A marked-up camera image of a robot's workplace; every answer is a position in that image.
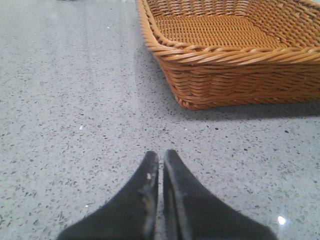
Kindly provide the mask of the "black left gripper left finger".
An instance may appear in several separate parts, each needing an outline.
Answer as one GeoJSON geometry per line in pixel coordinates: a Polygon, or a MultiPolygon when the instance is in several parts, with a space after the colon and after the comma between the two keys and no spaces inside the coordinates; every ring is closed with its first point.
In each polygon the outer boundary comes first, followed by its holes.
{"type": "Polygon", "coordinates": [[[158,204],[159,158],[146,152],[125,186],[105,205],[67,227],[59,240],[153,240],[158,204]]]}

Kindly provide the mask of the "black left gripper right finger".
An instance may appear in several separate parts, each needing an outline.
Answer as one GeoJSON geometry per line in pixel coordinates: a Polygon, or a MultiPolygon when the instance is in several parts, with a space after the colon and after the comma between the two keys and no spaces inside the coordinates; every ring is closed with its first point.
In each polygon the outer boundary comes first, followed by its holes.
{"type": "Polygon", "coordinates": [[[164,216],[170,240],[275,240],[269,227],[231,208],[190,172],[175,150],[163,168],[164,216]]]}

